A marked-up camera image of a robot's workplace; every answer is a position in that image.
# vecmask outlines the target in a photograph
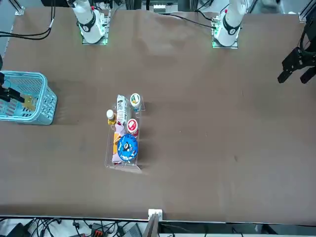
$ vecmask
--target snack package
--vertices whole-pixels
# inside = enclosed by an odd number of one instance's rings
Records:
[[[129,100],[123,95],[118,95],[117,98],[117,122],[126,126],[127,121],[131,119],[131,106]]]
[[[114,132],[114,139],[113,139],[113,156],[112,156],[112,163],[121,163],[122,159],[118,155],[118,143],[122,136],[126,134],[124,126],[117,122],[115,124],[115,132]]]

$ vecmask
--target metal frame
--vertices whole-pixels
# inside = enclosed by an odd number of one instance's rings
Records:
[[[306,22],[306,17],[316,7],[316,0],[311,0],[306,6],[299,12],[300,22]]]
[[[149,209],[148,210],[148,224],[143,233],[143,237],[157,237],[158,234],[158,222],[162,221],[161,209]]]
[[[15,8],[15,10],[16,10],[15,15],[16,16],[22,16],[24,14],[25,7],[21,6],[21,4],[18,2],[18,0],[8,0],[8,1]]]

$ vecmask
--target wire bundle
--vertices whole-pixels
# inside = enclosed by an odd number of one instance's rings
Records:
[[[10,37],[10,38],[19,38],[19,39],[25,39],[25,40],[43,40],[47,38],[50,34],[52,24],[55,19],[55,13],[56,13],[56,0],[51,0],[51,11],[50,11],[50,24],[46,31],[38,34],[29,34],[29,35],[21,35],[21,34],[13,34],[10,32],[4,32],[0,31],[0,37]]]

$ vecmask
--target yellow label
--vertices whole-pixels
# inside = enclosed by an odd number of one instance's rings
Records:
[[[109,120],[108,119],[108,125],[115,125],[116,124],[116,120]]]

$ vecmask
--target bottle cap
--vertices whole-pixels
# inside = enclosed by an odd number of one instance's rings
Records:
[[[134,134],[137,132],[138,130],[138,124],[137,121],[133,118],[131,118],[128,122],[127,122],[127,130],[129,133]]]
[[[109,120],[114,119],[114,112],[113,112],[113,110],[108,110],[107,111],[107,117],[108,117]]]
[[[140,106],[140,96],[137,93],[134,93],[130,97],[130,103],[134,108],[138,108]]]

